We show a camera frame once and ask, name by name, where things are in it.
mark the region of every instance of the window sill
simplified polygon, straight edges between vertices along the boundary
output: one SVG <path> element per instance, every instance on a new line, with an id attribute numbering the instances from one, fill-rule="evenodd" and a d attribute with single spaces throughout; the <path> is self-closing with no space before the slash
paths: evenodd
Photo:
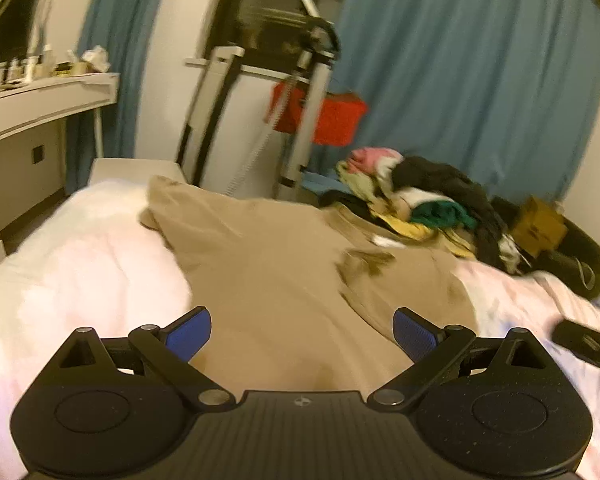
<path id="1" fill-rule="evenodd" d="M 204 59 L 203 57 L 187 57 L 184 60 L 184 64 L 186 66 L 207 66 L 208 63 L 209 60 Z M 289 77 L 289 74 L 287 73 L 277 72 L 275 70 L 267 70 L 266 68 L 259 68 L 257 66 L 243 65 L 240 72 L 243 74 L 251 74 L 265 79 L 271 79 L 274 81 L 284 81 L 287 77 Z M 309 83 L 309 80 L 305 79 L 304 77 L 301 77 L 300 79 L 298 79 L 298 81 L 301 81 L 303 83 Z"/>

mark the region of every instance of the window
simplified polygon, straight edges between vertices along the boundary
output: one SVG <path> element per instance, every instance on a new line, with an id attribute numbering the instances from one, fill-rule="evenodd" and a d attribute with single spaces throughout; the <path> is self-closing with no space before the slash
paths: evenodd
<path id="1" fill-rule="evenodd" d="M 344 0 L 314 2 L 323 18 L 335 22 Z M 236 44 L 246 51 L 245 65 L 291 72 L 301 51 L 299 8 L 299 0 L 219 0 L 205 57 L 216 46 Z"/>

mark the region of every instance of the mirror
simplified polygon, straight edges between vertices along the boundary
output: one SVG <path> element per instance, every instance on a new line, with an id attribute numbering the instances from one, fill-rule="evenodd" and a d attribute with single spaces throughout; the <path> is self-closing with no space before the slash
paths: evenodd
<path id="1" fill-rule="evenodd" d="M 0 63 L 25 59 L 37 46 L 31 43 L 38 4 L 39 0 L 0 0 Z"/>

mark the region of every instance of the blue cloth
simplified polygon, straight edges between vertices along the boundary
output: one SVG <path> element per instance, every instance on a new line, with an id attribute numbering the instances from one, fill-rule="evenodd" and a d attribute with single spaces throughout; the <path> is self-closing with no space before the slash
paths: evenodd
<path id="1" fill-rule="evenodd" d="M 346 0 L 337 29 L 332 90 L 370 111 L 312 171 L 385 146 L 513 202 L 566 192 L 600 102 L 599 0 Z"/>
<path id="2" fill-rule="evenodd" d="M 110 72 L 120 72 L 118 103 L 102 110 L 104 154 L 131 158 L 144 62 L 160 0 L 92 0 L 77 52 L 97 44 L 109 52 Z M 95 156 L 93 113 L 69 118 L 66 132 L 66 185 L 71 193 L 87 184 Z"/>

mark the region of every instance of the pile of clothes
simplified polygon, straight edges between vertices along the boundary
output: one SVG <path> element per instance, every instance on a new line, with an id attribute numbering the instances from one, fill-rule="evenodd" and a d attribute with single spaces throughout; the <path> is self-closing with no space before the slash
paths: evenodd
<path id="1" fill-rule="evenodd" d="M 389 148 L 361 148 L 336 171 L 352 196 L 328 191 L 320 207 L 340 202 L 413 242 L 435 239 L 456 256 L 516 272 L 519 256 L 506 225 L 484 189 L 453 166 Z"/>

